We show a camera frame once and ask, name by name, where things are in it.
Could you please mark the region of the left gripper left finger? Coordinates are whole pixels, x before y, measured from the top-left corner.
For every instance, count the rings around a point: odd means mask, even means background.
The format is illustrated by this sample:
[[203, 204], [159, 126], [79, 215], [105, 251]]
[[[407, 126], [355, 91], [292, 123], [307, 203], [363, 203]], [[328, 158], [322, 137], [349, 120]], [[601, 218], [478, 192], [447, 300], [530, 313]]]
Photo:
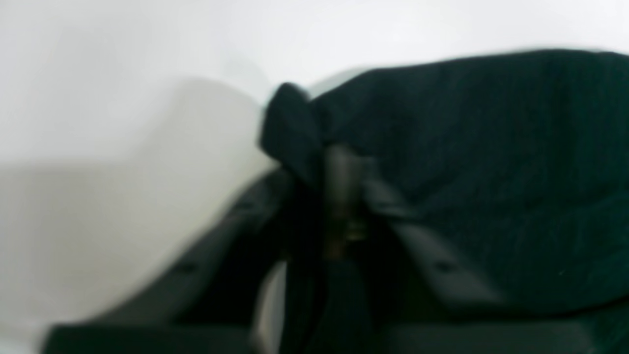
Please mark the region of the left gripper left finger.
[[44, 354], [253, 354], [258, 290], [281, 253], [292, 175], [254, 182], [159, 278], [103, 314], [49, 332]]

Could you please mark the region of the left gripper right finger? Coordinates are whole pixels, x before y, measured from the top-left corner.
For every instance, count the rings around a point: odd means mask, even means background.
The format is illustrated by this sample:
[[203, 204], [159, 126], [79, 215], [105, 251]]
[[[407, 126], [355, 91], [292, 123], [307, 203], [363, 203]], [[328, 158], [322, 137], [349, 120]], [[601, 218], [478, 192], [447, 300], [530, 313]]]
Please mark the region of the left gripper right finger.
[[375, 165], [343, 145], [324, 151], [326, 255], [344, 255], [365, 235], [373, 216], [378, 233], [399, 243], [398, 255], [418, 276], [415, 320], [386, 324], [366, 341], [371, 354], [595, 354], [589, 330], [569, 318], [541, 318], [509, 301], [446, 239], [413, 221], [402, 197]]

